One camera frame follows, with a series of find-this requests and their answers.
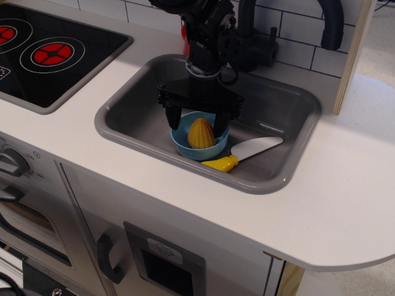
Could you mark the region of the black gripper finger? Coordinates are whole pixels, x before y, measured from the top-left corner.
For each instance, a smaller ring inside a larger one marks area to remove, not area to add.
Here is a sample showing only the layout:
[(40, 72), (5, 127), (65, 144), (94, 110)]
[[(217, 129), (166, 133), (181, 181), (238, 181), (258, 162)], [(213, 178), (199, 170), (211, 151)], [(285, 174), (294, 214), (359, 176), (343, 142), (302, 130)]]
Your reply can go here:
[(222, 114), (216, 114), (215, 115), (215, 121), (214, 121), (214, 137), (219, 138), (223, 132), (226, 130), (228, 127), (228, 123), (230, 121), (230, 116), (227, 113), (222, 113)]
[(166, 106), (165, 114), (168, 125), (173, 130), (177, 130), (180, 124), (182, 108), (178, 106)]

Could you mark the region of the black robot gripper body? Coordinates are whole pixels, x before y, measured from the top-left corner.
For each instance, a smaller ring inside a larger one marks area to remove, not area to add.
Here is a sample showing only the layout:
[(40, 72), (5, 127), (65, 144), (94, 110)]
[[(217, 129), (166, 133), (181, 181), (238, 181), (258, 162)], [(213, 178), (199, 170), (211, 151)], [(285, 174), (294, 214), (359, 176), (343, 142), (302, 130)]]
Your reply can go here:
[(199, 80), (188, 76), (158, 84), (159, 103), (211, 114), (227, 113), (230, 119), (238, 117), (244, 98), (224, 87), (218, 79)]

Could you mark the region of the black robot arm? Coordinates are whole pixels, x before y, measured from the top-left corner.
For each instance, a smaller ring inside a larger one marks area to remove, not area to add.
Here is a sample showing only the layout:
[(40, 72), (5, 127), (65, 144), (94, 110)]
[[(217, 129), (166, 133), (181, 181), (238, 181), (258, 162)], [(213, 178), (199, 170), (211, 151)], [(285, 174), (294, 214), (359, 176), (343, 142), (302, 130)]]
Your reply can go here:
[(189, 54), (185, 61), (187, 78), (163, 81), (158, 101), (165, 108), (169, 126), (177, 130), (183, 109), (215, 115), (214, 136), (220, 137), (230, 120), (239, 117), (243, 98), (228, 89), (237, 82), (222, 79), (230, 63), (225, 46), (236, 39), (233, 5), (230, 1), (152, 1), (185, 23)]

